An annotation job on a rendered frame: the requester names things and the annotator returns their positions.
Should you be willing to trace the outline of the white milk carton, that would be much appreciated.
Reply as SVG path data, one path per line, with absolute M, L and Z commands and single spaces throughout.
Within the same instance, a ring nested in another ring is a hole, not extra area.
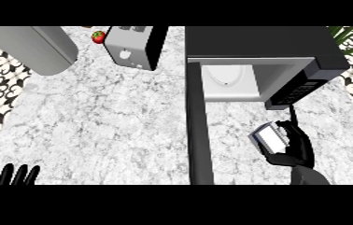
M 283 140 L 279 130 L 271 122 L 261 124 L 255 131 L 248 135 L 252 144 L 262 144 L 270 154 L 283 153 L 287 143 Z

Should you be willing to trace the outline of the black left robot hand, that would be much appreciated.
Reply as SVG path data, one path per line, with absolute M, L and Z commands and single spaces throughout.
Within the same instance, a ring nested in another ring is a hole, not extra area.
M 38 165 L 27 170 L 27 165 L 22 164 L 17 170 L 13 170 L 13 164 L 7 163 L 0 172 L 0 185 L 32 185 L 38 173 Z

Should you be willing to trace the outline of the silver toaster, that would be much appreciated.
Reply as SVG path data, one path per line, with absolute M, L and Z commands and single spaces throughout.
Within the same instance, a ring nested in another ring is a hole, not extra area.
M 103 46 L 113 63 L 154 71 L 166 32 L 166 26 L 112 26 Z

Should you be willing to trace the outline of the green plant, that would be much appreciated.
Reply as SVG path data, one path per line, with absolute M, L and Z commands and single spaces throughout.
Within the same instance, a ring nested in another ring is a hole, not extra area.
M 341 46 L 346 40 L 353 40 L 353 26 L 327 26 L 326 29 L 338 46 Z

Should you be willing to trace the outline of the dark grey microwave door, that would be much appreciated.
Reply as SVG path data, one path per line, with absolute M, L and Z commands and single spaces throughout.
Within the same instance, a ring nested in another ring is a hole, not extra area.
M 184 86 L 190 184 L 212 185 L 214 172 L 199 63 L 185 63 Z

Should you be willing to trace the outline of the grey rounded appliance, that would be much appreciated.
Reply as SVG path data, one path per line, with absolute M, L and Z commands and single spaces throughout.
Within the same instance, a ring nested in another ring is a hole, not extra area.
M 41 76 L 61 73 L 78 56 L 58 26 L 0 26 L 0 49 Z

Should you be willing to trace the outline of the red strawberry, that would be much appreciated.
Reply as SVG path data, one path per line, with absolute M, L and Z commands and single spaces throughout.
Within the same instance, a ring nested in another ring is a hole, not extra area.
M 95 44 L 100 44 L 104 40 L 104 32 L 103 31 L 94 31 L 91 34 L 91 40 Z

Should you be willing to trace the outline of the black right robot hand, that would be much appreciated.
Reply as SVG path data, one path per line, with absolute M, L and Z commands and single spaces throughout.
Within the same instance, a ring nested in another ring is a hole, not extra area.
M 298 119 L 295 108 L 289 106 L 290 120 L 277 120 L 276 125 L 281 127 L 287 137 L 287 147 L 283 153 L 270 154 L 264 152 L 264 158 L 273 165 L 290 166 L 296 165 L 313 168 L 314 167 L 314 152 L 311 142 L 305 132 L 298 126 Z

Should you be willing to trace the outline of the dark grey microwave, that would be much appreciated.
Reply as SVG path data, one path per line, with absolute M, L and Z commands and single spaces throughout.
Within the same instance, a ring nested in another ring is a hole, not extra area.
M 348 69 L 323 26 L 187 26 L 184 54 L 205 101 L 262 102 L 268 110 L 289 107 Z

